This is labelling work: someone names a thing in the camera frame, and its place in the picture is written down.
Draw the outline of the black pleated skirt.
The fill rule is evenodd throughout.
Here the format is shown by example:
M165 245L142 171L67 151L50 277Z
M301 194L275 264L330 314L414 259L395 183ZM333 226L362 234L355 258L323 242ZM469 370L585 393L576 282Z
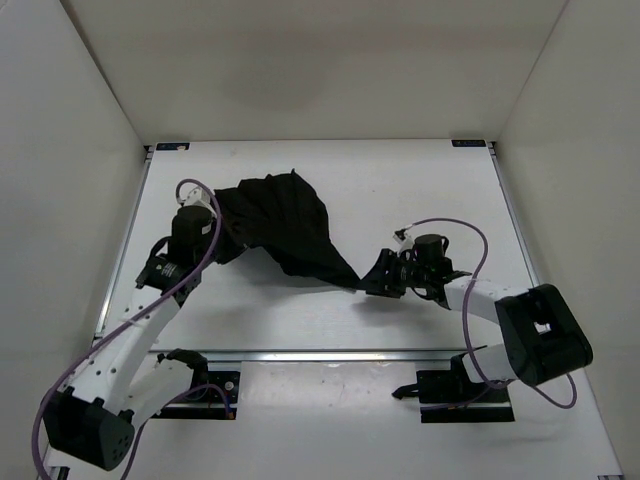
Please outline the black pleated skirt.
M214 195L222 217L216 263L224 265L249 249L262 248L288 276L363 288L331 241L326 205L296 172L243 179Z

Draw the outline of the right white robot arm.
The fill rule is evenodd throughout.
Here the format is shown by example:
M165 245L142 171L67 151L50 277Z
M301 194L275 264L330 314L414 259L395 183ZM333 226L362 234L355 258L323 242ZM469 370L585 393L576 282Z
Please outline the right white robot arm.
M402 250L382 250L362 280L362 290L395 299L413 291L463 319L475 316L494 323L502 341L468 347L451 358L448 369L398 388L395 398L465 402L513 381L537 387L592 363L592 346L557 287L507 287L479 280L454 268L446 255L447 237L400 238Z

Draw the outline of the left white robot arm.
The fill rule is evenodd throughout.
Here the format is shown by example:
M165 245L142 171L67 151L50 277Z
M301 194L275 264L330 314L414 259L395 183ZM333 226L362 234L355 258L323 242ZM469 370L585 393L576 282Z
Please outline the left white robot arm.
M51 447L105 471L117 468L134 434L172 398L208 389L201 355L174 350L135 377L159 334L199 286L221 231L208 207L180 207L169 236L152 248L121 324L91 348L43 401L40 425Z

